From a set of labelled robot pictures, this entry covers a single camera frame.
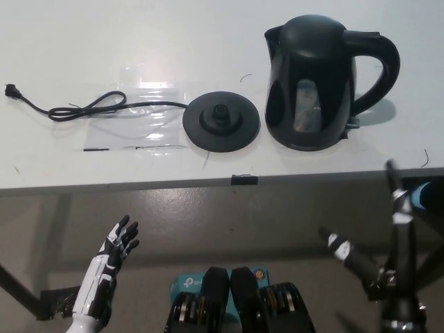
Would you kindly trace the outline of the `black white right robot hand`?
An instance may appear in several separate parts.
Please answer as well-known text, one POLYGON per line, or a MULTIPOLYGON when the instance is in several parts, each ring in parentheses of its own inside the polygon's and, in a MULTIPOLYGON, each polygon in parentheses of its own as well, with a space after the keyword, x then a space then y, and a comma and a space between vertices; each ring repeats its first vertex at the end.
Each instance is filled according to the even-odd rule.
POLYGON ((393 160, 385 163, 386 179, 393 207, 391 242, 385 265, 380 266, 363 254, 349 239, 328 230, 318 229, 327 247, 353 275, 371 287, 379 286, 386 298, 416 297, 416 226, 409 191, 403 185, 393 160))

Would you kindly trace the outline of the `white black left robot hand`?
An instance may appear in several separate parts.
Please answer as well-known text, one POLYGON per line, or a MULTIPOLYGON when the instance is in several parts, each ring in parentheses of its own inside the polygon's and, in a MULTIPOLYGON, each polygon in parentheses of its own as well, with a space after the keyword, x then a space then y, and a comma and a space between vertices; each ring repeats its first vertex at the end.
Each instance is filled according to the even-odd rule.
POLYGON ((92 258, 80 286, 73 313, 105 321, 110 315, 117 275, 130 252, 139 245, 138 222, 125 215, 106 236, 92 258))

